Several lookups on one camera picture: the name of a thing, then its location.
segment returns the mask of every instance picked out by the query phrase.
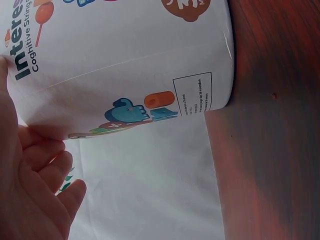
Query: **blue cartoon animal illustration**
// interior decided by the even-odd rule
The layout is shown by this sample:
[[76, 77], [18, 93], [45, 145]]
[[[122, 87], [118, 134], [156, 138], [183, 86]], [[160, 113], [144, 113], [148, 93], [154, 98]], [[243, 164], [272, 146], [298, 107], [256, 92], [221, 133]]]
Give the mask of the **blue cartoon animal illustration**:
[[127, 98], [120, 98], [113, 103], [114, 108], [105, 112], [105, 118], [110, 122], [122, 122], [125, 124], [133, 124], [149, 119], [144, 106], [134, 106], [132, 101]]

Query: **orange lollipop illustration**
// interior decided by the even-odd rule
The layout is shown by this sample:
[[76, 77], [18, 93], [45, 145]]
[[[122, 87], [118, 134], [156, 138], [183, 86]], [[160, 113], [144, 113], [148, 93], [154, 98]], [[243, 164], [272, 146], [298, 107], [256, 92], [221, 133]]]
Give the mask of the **orange lollipop illustration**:
[[54, 4], [52, 1], [46, 2], [38, 8], [38, 10], [35, 13], [35, 20], [38, 24], [40, 24], [38, 36], [36, 37], [35, 46], [38, 47], [40, 34], [42, 30], [42, 25], [48, 22], [48, 20], [52, 17], [52, 14], [54, 14]]

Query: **black rectangular border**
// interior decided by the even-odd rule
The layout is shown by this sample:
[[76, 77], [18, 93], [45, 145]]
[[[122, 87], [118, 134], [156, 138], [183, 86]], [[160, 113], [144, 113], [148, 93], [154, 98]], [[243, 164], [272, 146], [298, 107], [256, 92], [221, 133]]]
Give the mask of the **black rectangular border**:
[[180, 115], [182, 115], [181, 113], [181, 108], [180, 108], [180, 104], [179, 104], [179, 100], [178, 100], [178, 94], [177, 94], [177, 89], [176, 89], [176, 85], [175, 85], [175, 80], [178, 80], [178, 79], [185, 79], [185, 78], [189, 78], [189, 77], [194, 77], [194, 76], [198, 76], [198, 75], [202, 75], [202, 74], [210, 74], [210, 78], [211, 78], [211, 101], [210, 101], [210, 107], [209, 107], [209, 110], [211, 109], [211, 106], [212, 106], [212, 71], [207, 71], [207, 72], [203, 72], [203, 73], [198, 73], [198, 74], [193, 74], [193, 75], [189, 75], [189, 76], [183, 76], [183, 77], [178, 77], [178, 78], [174, 78], [172, 80], [173, 82], [173, 87], [174, 87], [174, 92], [175, 92], [175, 97], [176, 97], [176, 101], [178, 103], [178, 106], [179, 106], [179, 111], [180, 111]]

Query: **green leaf illustration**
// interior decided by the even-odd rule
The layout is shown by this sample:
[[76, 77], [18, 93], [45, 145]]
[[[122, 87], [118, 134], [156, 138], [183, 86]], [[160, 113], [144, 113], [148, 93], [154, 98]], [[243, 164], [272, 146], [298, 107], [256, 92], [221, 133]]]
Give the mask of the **green leaf illustration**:
[[70, 179], [71, 179], [72, 177], [73, 177], [73, 175], [72, 175], [72, 176], [66, 176], [66, 177], [65, 177], [65, 180], [66, 180], [66, 181], [70, 181]]
[[71, 182], [67, 183], [66, 185], [63, 186], [62, 189], [60, 189], [61, 192], [63, 192], [64, 190], [67, 189], [67, 187], [69, 187], [69, 185], [71, 184]]

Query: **orange cylinder bead illustration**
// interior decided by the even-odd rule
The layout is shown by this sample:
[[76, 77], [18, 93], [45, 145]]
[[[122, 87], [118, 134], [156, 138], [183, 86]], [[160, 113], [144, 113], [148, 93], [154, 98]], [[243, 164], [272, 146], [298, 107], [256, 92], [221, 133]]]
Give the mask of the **orange cylinder bead illustration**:
[[156, 109], [173, 104], [175, 95], [171, 91], [150, 94], [144, 98], [144, 105], [148, 109]]

